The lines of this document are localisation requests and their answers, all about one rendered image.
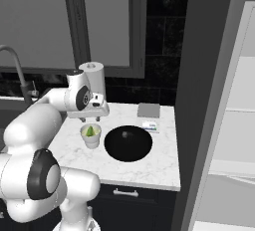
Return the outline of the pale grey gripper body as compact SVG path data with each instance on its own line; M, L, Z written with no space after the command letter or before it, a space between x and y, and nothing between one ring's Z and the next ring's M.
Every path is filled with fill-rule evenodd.
M110 113L109 105L106 101L99 107L86 107L82 111L68 112L70 118L86 118L86 117L100 117L107 116Z

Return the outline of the white glass of lemonade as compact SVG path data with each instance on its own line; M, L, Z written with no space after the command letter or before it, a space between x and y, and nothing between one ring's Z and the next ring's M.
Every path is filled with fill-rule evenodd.
M93 127L96 135L86 136L86 132L87 132L87 129L89 128L89 126ZM101 132L102 132L101 127L96 123L87 123L81 127L80 134L81 134L81 137L82 137L87 148L95 149L99 146Z

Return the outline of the black bowl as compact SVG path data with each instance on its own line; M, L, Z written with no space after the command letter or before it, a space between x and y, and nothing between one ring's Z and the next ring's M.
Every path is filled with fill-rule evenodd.
M128 132L128 138L123 138L123 131ZM105 137L106 152L113 159L122 162L135 162L146 157L152 148L152 137L135 125L121 125L111 131Z

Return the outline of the grey fridge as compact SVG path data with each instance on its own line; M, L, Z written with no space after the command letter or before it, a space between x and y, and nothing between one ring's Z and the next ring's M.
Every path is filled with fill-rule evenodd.
M175 101L180 172L171 231L188 231L243 5L188 0Z

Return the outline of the white paper towel roll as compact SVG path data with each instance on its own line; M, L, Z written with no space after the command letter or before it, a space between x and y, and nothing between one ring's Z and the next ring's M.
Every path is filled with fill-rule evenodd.
M91 85L91 91L103 96L106 95L105 70L104 65L99 62L87 62L79 65L88 77Z

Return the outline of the grey flat box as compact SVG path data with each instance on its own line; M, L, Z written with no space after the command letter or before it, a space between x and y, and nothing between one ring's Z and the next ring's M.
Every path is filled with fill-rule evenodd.
M144 104L140 103L137 108L137 115L139 117L160 117L159 104Z

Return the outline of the white packet with blue print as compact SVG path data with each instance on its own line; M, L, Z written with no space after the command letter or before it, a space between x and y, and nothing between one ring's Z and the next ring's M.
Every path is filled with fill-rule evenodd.
M150 132L159 132L159 124L153 120L145 120L141 123L141 127Z

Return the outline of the dark sink basin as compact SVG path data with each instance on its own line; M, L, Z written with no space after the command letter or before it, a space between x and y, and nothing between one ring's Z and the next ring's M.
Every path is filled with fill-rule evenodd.
M46 100L33 101L28 107L22 98L0 97L0 128L6 128L12 123L45 129L53 124L47 103Z

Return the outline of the grey curved tap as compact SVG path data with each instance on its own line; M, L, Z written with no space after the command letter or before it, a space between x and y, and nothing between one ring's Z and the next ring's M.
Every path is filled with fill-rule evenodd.
M36 89L34 82L27 82L25 80L18 55L14 51L14 49L7 45L0 45L0 52L1 51L7 51L11 55L20 80L20 89L22 92L22 96L24 98L25 104L29 107L33 103L32 98L37 98L39 96L39 91Z

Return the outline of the grey framed window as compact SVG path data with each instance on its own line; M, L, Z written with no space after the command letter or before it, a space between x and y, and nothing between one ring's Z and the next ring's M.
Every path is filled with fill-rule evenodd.
M100 62L107 77L144 77L146 0L0 0L0 45L25 74Z

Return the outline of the dark drawer front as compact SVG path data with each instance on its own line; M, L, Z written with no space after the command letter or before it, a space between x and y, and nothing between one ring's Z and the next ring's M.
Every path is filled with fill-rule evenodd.
M116 188L120 191L126 192L133 192L136 190L138 192L138 197L114 195L113 191ZM133 186L102 184L98 197L110 200L121 200L158 206L170 206L175 203L176 192L160 189L140 188Z

